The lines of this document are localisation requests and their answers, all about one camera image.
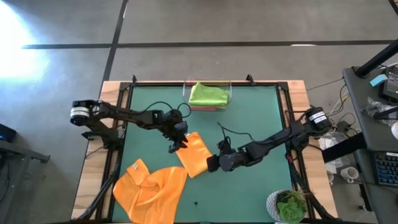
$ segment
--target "orange cloth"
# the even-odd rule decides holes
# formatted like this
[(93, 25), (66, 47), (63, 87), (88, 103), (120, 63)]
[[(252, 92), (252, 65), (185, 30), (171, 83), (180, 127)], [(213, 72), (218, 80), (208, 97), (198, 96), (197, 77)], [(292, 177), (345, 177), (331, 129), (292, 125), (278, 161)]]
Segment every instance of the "orange cloth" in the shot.
[(144, 162), (138, 159), (116, 182), (113, 195), (132, 222), (169, 224), (174, 222), (186, 179), (183, 167), (168, 167), (149, 174)]
[(187, 147), (177, 150), (177, 155), (188, 175), (194, 178), (207, 170), (206, 160), (212, 155), (197, 132), (189, 134), (187, 140), (185, 143)]

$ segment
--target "potted plant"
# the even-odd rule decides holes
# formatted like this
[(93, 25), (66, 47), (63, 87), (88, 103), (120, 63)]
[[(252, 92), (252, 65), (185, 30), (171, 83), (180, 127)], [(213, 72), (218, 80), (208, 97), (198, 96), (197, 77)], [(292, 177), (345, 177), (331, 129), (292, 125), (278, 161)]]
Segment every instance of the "potted plant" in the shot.
[(307, 212), (304, 194), (296, 190), (276, 191), (267, 198), (267, 211), (278, 222), (300, 223)]

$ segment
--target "green table surface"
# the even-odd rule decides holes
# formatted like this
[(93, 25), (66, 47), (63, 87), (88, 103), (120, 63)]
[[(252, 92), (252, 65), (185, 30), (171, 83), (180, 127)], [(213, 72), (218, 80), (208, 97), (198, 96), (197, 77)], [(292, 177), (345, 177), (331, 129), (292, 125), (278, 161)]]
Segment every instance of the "green table surface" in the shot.
[[(176, 108), (183, 103), (182, 87), (136, 86), (131, 109), (143, 110), (155, 101), (165, 101)], [(151, 109), (169, 110), (161, 104)], [(188, 114), (185, 106), (181, 106), (180, 110), (183, 115)], [(188, 132), (198, 132), (212, 154), (218, 153), (216, 145), (223, 139), (217, 121), (234, 131), (249, 132), (258, 140), (268, 138), (282, 129), (274, 86), (234, 86), (232, 102), (227, 109), (192, 111), (185, 120)], [(228, 135), (232, 147), (251, 141), (247, 136)], [(150, 173), (165, 167), (182, 166), (175, 153), (167, 152), (170, 143), (158, 130), (147, 131), (129, 124), (120, 176), (139, 158)], [(206, 171), (194, 179), (188, 176), (175, 222), (272, 222), (266, 210), (268, 195), (292, 188), (285, 152), (285, 146), (281, 145), (252, 167), (239, 167), (232, 172), (223, 172), (221, 169), (213, 173)], [(115, 203), (113, 221), (129, 221), (118, 203)]]

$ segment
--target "wooden table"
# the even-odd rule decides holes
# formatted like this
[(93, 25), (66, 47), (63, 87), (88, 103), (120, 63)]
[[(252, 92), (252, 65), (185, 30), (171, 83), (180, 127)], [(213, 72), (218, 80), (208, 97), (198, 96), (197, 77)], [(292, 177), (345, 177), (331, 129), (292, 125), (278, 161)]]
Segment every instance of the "wooden table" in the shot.
[[(155, 81), (141, 81), (137, 83), (154, 83)], [(175, 83), (176, 81), (164, 81), (162, 83)], [(287, 82), (289, 85), (290, 98), (294, 111), (303, 111), (309, 108), (308, 96), (305, 90), (305, 85), (303, 80), (273, 80), (273, 81), (256, 81), (259, 82)], [(104, 82), (100, 99), (107, 101), (113, 105), (116, 104), (119, 96), (119, 81)], [(287, 109), (287, 104), (282, 98), (282, 105), (284, 110)], [(299, 118), (301, 114), (295, 114), (295, 118)], [(112, 119), (104, 119), (102, 122), (111, 127), (113, 124)], [(318, 141), (310, 140), (312, 144), (318, 145)], [(87, 154), (98, 149), (102, 146), (101, 140), (90, 141), (88, 144)], [(107, 150), (100, 149), (94, 154), (91, 154), (85, 159), (83, 170), (80, 177), (80, 182), (78, 186), (78, 191), (76, 194), (75, 204), (73, 206), (72, 218), (77, 218), (80, 216), (86, 208), (93, 201), (97, 195), (100, 187), (101, 180), (104, 172), (104, 165), (106, 160)], [(331, 193), (328, 177), (326, 174), (325, 164), (323, 163), (322, 153), (318, 149), (312, 147), (307, 147), (303, 150), (303, 159), (305, 163), (307, 179), (311, 191), (314, 193), (319, 202), (326, 208), (326, 210), (337, 217), (337, 211), (335, 207), (335, 202)], [(107, 192), (105, 202), (109, 201), (111, 195), (111, 189)], [(103, 207), (103, 217), (106, 216), (109, 205), (104, 203)]]

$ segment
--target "plant pot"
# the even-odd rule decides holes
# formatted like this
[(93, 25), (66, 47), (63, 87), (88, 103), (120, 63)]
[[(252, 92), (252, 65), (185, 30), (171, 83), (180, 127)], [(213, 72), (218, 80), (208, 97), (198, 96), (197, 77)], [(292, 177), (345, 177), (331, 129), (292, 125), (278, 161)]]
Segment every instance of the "plant pot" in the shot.
[(278, 213), (278, 208), (276, 207), (276, 200), (278, 198), (278, 195), (281, 192), (284, 192), (286, 190), (278, 190), (272, 194), (270, 194), (267, 198), (267, 211), (268, 214), (277, 222), (283, 222), (279, 218), (279, 213)]

